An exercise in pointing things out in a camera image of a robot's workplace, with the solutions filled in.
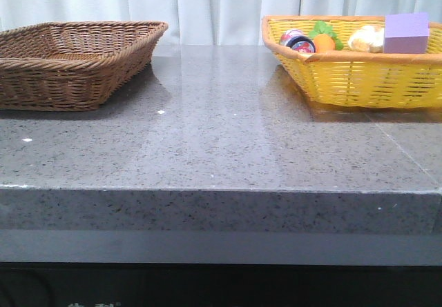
brown wicker basket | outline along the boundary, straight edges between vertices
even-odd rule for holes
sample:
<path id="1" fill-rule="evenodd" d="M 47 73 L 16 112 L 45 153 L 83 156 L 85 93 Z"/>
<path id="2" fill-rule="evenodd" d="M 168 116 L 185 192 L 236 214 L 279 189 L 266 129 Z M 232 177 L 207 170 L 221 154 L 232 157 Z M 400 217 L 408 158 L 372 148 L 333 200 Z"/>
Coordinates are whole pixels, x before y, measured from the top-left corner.
<path id="1" fill-rule="evenodd" d="M 94 110 L 151 61 L 159 21 L 43 23 L 0 32 L 0 109 Z"/>

small jar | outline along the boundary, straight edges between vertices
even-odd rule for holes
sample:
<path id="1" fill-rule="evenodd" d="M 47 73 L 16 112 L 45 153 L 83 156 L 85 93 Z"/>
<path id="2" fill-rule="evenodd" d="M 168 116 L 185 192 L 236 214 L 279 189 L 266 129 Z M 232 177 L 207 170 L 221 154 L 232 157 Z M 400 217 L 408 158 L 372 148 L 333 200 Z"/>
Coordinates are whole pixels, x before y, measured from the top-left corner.
<path id="1" fill-rule="evenodd" d="M 313 41 L 299 29 L 289 29 L 280 38 L 279 44 L 302 53 L 315 53 Z"/>

toy food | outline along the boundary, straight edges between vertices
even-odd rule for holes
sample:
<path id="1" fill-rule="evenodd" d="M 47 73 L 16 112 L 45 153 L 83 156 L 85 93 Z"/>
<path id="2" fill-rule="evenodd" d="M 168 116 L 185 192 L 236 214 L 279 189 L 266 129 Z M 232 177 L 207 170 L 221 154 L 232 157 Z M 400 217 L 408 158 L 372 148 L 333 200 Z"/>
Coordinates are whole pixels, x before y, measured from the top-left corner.
<path id="1" fill-rule="evenodd" d="M 313 43 L 315 44 L 318 53 L 324 53 L 328 50 L 334 50 L 336 47 L 333 38 L 325 33 L 320 33 L 316 37 L 314 37 Z"/>
<path id="2" fill-rule="evenodd" d="M 316 51 L 313 41 L 299 29 L 289 29 L 284 32 L 279 44 L 301 53 L 315 53 Z"/>
<path id="3" fill-rule="evenodd" d="M 351 50 L 368 53 L 381 53 L 384 46 L 384 28 L 367 25 L 357 29 L 348 39 Z"/>
<path id="4" fill-rule="evenodd" d="M 333 26 L 324 21 L 317 21 L 314 29 L 309 32 L 309 37 L 313 39 L 317 53 L 324 53 L 328 50 L 342 50 L 344 45 L 333 31 Z"/>

basket rim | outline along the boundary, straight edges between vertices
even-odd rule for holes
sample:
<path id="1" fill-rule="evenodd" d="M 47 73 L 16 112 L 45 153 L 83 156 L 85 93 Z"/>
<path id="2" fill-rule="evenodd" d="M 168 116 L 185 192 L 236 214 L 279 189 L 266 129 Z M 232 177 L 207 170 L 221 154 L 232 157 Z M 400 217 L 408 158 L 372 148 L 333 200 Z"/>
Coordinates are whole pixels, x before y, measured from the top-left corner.
<path id="1" fill-rule="evenodd" d="M 262 18 L 262 40 L 268 49 L 288 59 L 310 62 L 380 62 L 442 65 L 442 53 L 438 54 L 399 54 L 399 53 L 365 53 L 354 51 L 330 50 L 325 53 L 300 53 L 282 46 L 270 38 L 270 21 L 384 21 L 382 16 L 338 16 L 338 15 L 266 15 Z M 442 29 L 442 23 L 430 22 L 430 28 Z"/>
<path id="2" fill-rule="evenodd" d="M 69 70 L 84 70 L 84 69 L 96 69 L 109 66 L 115 62 L 127 57 L 131 53 L 146 44 L 150 43 L 153 39 L 160 37 L 169 27 L 168 23 L 163 21 L 71 21 L 71 22 L 45 22 L 31 26 L 22 26 L 19 28 L 5 30 L 0 32 L 0 37 L 4 35 L 19 35 L 24 31 L 47 28 L 47 27 L 91 27 L 91 26 L 154 26 L 155 29 L 149 34 L 141 36 L 139 39 L 134 40 L 130 45 L 118 48 L 114 51 L 103 54 L 98 59 L 86 59 L 86 60 L 63 60 L 63 59 L 44 59 L 39 57 L 29 58 L 15 58 L 15 57 L 0 57 L 0 68 L 6 70 L 16 69 L 39 69 L 39 70 L 57 70 L 57 69 L 69 69 Z"/>

wicker basket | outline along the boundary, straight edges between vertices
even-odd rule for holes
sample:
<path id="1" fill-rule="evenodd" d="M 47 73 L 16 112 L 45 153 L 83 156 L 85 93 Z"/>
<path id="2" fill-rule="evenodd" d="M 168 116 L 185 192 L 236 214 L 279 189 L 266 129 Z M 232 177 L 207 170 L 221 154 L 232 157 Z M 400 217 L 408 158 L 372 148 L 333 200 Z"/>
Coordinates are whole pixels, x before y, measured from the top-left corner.
<path id="1" fill-rule="evenodd" d="M 164 22 L 43 23 L 0 32 L 0 108 L 94 110 L 151 61 Z"/>
<path id="2" fill-rule="evenodd" d="M 305 54 L 279 45 L 290 28 L 308 33 L 317 20 L 333 26 L 342 51 Z M 383 17 L 267 16 L 262 20 L 265 45 L 312 101 L 366 108 L 442 107 L 442 24 L 430 23 L 427 53 L 352 52 L 347 40 L 365 24 L 384 24 Z"/>

